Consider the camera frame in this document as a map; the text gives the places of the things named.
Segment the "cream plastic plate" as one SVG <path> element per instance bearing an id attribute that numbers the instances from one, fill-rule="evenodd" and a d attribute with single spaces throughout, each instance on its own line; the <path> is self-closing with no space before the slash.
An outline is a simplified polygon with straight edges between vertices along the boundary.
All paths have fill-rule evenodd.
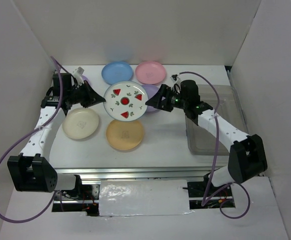
<path id="1" fill-rule="evenodd" d="M 100 123 L 99 115 L 90 108 L 76 108 L 69 112 L 62 123 L 64 134 L 73 140 L 91 136 Z"/>

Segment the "pink plastic plate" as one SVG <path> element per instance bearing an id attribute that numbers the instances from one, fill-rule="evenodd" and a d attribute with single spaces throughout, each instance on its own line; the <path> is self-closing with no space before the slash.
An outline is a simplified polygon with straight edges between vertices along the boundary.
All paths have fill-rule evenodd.
<path id="1" fill-rule="evenodd" d="M 146 85 L 158 85 L 167 75 L 165 67 L 156 61 L 144 61 L 141 62 L 135 68 L 136 79 Z"/>

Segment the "white watermelon pattern plate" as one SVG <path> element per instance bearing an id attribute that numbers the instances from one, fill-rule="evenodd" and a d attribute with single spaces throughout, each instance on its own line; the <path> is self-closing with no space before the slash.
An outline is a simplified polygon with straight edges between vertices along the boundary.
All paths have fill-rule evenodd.
<path id="1" fill-rule="evenodd" d="M 105 111 L 113 119 L 131 122 L 141 118 L 147 110 L 148 94 L 133 81 L 121 81 L 111 85 L 104 93 Z"/>

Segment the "blue plastic plate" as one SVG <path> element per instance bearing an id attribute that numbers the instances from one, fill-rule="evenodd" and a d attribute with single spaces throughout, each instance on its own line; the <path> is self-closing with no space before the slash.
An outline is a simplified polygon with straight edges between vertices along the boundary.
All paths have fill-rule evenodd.
<path id="1" fill-rule="evenodd" d="M 101 71 L 102 79 L 109 85 L 130 81 L 133 77 L 132 67 L 124 61 L 113 61 L 105 65 Z"/>

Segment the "orange plastic plate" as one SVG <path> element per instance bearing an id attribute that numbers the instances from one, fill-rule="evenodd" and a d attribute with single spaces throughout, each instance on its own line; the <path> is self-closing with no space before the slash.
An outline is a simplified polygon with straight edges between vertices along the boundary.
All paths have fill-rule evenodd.
<path id="1" fill-rule="evenodd" d="M 113 120 L 107 126 L 105 135 L 111 147 L 119 151 L 128 151 L 142 142 L 145 130 L 138 120 L 130 122 Z"/>

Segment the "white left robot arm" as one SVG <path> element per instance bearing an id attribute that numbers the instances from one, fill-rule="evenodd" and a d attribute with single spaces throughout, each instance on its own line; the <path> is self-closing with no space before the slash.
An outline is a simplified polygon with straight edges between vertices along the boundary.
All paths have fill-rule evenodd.
<path id="1" fill-rule="evenodd" d="M 7 167 L 19 192 L 66 191 L 72 199 L 84 195 L 84 186 L 77 174 L 57 173 L 49 158 L 58 129 L 68 111 L 75 104 L 84 108 L 105 102 L 90 86 L 78 70 L 72 73 L 55 73 L 53 85 L 41 101 L 41 109 L 35 133 L 17 156 L 10 156 Z"/>

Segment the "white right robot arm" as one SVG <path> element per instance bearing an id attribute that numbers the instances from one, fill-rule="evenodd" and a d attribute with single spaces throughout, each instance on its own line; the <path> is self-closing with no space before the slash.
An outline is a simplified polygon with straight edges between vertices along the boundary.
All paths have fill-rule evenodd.
<path id="1" fill-rule="evenodd" d="M 203 183 L 207 195 L 214 196 L 225 184 L 242 184 L 267 170 L 262 138 L 257 134 L 249 135 L 223 119 L 215 108 L 201 100 L 195 81 L 182 81 L 179 92 L 163 84 L 146 105 L 166 112 L 182 109 L 189 120 L 208 131 L 217 144 L 223 144 L 228 150 L 228 164 L 211 171 Z"/>

